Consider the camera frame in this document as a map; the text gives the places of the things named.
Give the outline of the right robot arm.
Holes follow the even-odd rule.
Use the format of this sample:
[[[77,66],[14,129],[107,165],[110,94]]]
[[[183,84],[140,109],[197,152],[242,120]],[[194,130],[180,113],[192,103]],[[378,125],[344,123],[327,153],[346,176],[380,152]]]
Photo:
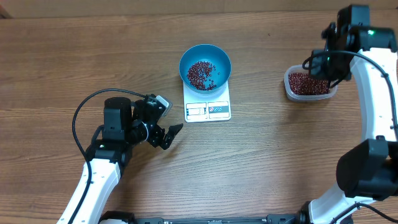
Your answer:
[[[308,202],[298,223],[349,223],[361,207],[397,195],[397,42],[390,28],[373,27],[370,9],[350,5],[323,32],[325,47],[302,67],[335,87],[356,82],[361,142],[340,157],[336,183]]]

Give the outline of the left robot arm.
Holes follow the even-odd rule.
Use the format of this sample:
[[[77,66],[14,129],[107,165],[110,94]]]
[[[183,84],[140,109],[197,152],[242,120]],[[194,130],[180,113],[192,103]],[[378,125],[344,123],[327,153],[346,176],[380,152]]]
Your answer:
[[[131,101],[125,97],[104,102],[104,123],[98,126],[85,151],[80,181],[59,223],[135,223],[133,213],[104,211],[132,158],[133,148],[147,141],[152,147],[168,149],[182,124],[168,130],[157,123],[171,109],[163,96],[146,95]]]

